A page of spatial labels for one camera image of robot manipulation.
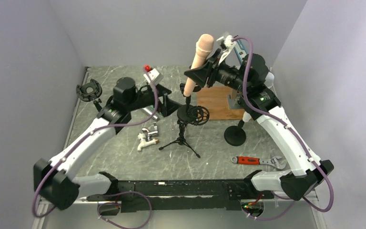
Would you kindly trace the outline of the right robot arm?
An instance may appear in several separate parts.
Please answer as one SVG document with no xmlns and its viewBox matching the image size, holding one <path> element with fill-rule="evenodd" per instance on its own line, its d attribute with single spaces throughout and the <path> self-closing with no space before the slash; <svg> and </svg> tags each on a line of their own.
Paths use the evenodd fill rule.
<svg viewBox="0 0 366 229">
<path fill-rule="evenodd" d="M 329 203 L 332 204 L 334 189 L 328 175 L 334 170 L 334 165 L 316 155 L 292 126 L 280 100 L 265 85 L 268 73 L 264 58 L 259 54 L 247 54 L 237 69 L 227 65 L 215 52 L 211 57 L 196 55 L 184 74 L 201 88 L 219 82 L 234 90 L 242 90 L 241 106 L 284 154 L 290 168 L 282 172 L 252 173 L 250 181 L 243 186 L 246 196 L 255 198 L 262 191 L 279 191 L 298 201 L 325 181 L 329 189 Z"/>
</svg>

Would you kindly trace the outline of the red handled adjustable wrench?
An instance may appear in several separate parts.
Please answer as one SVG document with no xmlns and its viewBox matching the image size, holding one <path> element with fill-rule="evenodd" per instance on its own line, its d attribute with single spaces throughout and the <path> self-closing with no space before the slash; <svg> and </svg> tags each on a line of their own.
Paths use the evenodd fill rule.
<svg viewBox="0 0 366 229">
<path fill-rule="evenodd" d="M 269 165 L 275 167 L 277 169 L 284 169 L 286 167 L 286 163 L 281 164 L 279 159 L 281 156 L 272 156 L 269 159 L 260 159 L 257 157 L 248 157 L 248 156 L 234 156 L 231 158 L 231 162 L 234 164 L 242 164 L 242 165 Z"/>
</svg>

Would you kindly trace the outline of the black round base clip stand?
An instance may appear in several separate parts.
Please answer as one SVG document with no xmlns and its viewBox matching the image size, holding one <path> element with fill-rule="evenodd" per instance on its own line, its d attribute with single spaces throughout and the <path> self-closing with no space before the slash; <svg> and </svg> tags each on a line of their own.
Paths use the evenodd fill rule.
<svg viewBox="0 0 366 229">
<path fill-rule="evenodd" d="M 194 111 L 196 110 L 196 106 L 191 105 L 191 96 L 184 96 L 185 104 L 180 106 L 177 110 L 178 121 L 177 124 L 179 127 L 191 125 L 200 125 L 197 118 L 194 118 Z"/>
</svg>

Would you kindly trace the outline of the black shock mount desk stand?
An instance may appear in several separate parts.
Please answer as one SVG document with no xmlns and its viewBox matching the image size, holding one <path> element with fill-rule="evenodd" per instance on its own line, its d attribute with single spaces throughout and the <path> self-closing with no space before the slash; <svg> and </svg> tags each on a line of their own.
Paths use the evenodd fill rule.
<svg viewBox="0 0 366 229">
<path fill-rule="evenodd" d="M 102 109 L 100 96 L 102 95 L 102 87 L 98 81 L 90 79 L 88 83 L 76 86 L 77 97 L 84 102 L 93 102 L 96 110 Z"/>
</svg>

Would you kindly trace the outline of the wooden board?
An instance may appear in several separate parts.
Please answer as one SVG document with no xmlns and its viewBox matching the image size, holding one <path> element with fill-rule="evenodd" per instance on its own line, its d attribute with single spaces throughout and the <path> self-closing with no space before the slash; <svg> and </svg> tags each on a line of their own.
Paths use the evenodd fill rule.
<svg viewBox="0 0 366 229">
<path fill-rule="evenodd" d="M 210 112 L 210 120 L 239 120 L 242 119 L 243 109 L 229 108 L 228 98 L 232 89 L 226 86 L 203 88 L 197 96 L 197 104 L 206 107 Z"/>
</svg>

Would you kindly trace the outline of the white and chrome faucet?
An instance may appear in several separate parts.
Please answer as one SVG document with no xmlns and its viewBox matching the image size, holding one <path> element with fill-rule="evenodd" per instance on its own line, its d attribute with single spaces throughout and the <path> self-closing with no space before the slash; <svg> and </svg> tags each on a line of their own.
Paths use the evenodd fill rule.
<svg viewBox="0 0 366 229">
<path fill-rule="evenodd" d="M 142 128 L 141 132 L 137 135 L 140 143 L 137 146 L 137 151 L 141 152 L 143 148 L 155 145 L 159 143 L 159 130 L 156 123 L 153 123 L 154 130 L 151 131 L 149 128 Z"/>
</svg>

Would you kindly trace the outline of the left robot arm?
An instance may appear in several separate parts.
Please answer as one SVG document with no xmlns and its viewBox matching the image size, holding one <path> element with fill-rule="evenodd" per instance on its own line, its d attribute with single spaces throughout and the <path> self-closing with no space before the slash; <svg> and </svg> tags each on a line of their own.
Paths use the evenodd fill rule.
<svg viewBox="0 0 366 229">
<path fill-rule="evenodd" d="M 112 200 L 118 194 L 117 179 L 106 172 L 78 177 L 77 173 L 95 151 L 130 126 L 132 112 L 153 106 L 167 117 L 181 104 L 169 99 L 171 91 L 157 84 L 138 89 L 134 79 L 120 78 L 110 101 L 90 126 L 67 148 L 50 160 L 40 159 L 33 166 L 34 199 L 43 197 L 60 210 L 67 209 L 80 197 L 101 195 Z"/>
</svg>

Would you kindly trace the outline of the grey condenser microphone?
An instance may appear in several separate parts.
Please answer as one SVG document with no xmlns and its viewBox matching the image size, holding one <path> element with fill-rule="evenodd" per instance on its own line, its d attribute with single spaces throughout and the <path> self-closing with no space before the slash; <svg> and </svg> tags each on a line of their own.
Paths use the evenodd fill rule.
<svg viewBox="0 0 366 229">
<path fill-rule="evenodd" d="M 141 111 L 146 114 L 147 116 L 150 116 L 153 113 L 153 110 L 149 109 L 149 108 L 142 108 Z M 156 114 L 153 114 L 153 116 L 151 117 L 152 120 L 154 121 L 158 121 L 159 117 Z"/>
</svg>

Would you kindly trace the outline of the metal bracket on post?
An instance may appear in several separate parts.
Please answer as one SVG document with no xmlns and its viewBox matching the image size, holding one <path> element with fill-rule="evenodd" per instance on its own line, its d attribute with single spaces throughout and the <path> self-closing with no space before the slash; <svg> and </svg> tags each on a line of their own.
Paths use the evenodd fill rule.
<svg viewBox="0 0 366 229">
<path fill-rule="evenodd" d="M 240 103 L 241 97 L 242 92 L 232 89 L 231 92 L 227 95 L 228 108 L 230 110 L 243 110 Z"/>
</svg>

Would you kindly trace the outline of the blue network switch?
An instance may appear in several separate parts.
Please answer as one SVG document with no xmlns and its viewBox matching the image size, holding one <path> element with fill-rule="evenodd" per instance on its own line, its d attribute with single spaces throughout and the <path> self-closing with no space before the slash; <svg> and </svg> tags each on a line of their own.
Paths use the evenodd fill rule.
<svg viewBox="0 0 366 229">
<path fill-rule="evenodd" d="M 235 41 L 234 52 L 240 64 L 243 62 L 243 58 L 248 54 L 248 51 L 241 40 Z"/>
</svg>

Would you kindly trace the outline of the white microphone silver grille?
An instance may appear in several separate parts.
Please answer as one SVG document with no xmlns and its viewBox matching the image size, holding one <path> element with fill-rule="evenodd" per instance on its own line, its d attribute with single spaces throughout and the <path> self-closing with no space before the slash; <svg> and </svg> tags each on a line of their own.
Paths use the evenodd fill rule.
<svg viewBox="0 0 366 229">
<path fill-rule="evenodd" d="M 275 79 L 274 75 L 271 72 L 268 72 L 264 82 L 265 86 L 270 89 L 274 84 L 274 79 Z M 242 121 L 246 123 L 249 122 L 250 120 L 251 120 L 250 114 L 245 111 L 243 114 Z"/>
</svg>

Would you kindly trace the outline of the peach pink microphone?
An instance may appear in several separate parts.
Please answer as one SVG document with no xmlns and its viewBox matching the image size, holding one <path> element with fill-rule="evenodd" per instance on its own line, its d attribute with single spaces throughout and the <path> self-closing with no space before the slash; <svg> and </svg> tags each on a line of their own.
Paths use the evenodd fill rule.
<svg viewBox="0 0 366 229">
<path fill-rule="evenodd" d="M 206 58 L 213 50 L 214 37 L 210 34 L 202 34 L 195 45 L 195 55 L 191 65 L 191 69 L 198 68 L 205 63 Z M 186 84 L 183 90 L 183 95 L 189 97 L 194 91 L 196 86 L 195 81 L 191 78 L 187 78 Z"/>
</svg>

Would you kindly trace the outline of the black tripod shock mount stand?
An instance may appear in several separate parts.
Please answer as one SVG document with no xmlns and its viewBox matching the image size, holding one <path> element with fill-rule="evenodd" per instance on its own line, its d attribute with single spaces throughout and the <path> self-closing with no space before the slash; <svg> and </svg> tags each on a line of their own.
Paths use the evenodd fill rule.
<svg viewBox="0 0 366 229">
<path fill-rule="evenodd" d="M 204 106 L 197 105 L 196 110 L 194 111 L 193 114 L 194 114 L 194 118 L 197 118 L 197 120 L 200 121 L 199 122 L 200 125 L 206 124 L 210 119 L 210 112 Z M 172 141 L 172 142 L 170 142 L 170 143 L 168 143 L 164 146 L 161 146 L 159 148 L 159 150 L 163 150 L 164 148 L 166 148 L 167 146 L 172 145 L 172 144 L 185 145 L 189 149 L 191 149 L 198 158 L 201 158 L 201 156 L 187 143 L 187 141 L 184 137 L 185 129 L 186 129 L 187 126 L 179 127 L 179 134 L 178 134 L 178 137 L 176 138 L 176 140 L 174 140 L 174 141 Z"/>
</svg>

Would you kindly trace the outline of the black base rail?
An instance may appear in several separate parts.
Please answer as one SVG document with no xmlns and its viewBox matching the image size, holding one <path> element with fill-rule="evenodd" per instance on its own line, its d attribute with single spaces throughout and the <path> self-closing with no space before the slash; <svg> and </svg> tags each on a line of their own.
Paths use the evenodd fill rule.
<svg viewBox="0 0 366 229">
<path fill-rule="evenodd" d="M 273 199 L 257 191 L 246 179 L 120 180 L 105 196 L 89 195 L 87 201 L 114 201 L 122 213 L 141 210 L 214 209 L 240 210 L 240 203 Z"/>
</svg>

